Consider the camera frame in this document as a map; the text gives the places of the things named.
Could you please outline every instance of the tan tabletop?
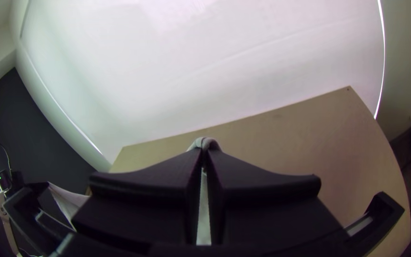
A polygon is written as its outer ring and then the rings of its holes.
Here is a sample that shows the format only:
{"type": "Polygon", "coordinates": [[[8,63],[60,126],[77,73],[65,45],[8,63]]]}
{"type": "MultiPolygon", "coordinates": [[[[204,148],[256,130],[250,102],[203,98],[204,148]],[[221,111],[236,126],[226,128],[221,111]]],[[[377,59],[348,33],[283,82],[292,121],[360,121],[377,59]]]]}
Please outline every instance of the tan tabletop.
{"type": "Polygon", "coordinates": [[[223,152],[290,175],[321,178],[321,201],[343,226],[384,191],[405,212],[369,256],[400,256],[411,238],[401,171],[385,135],[351,87],[198,131],[122,148],[110,172],[141,169],[178,155],[198,137],[217,139],[223,152]]]}

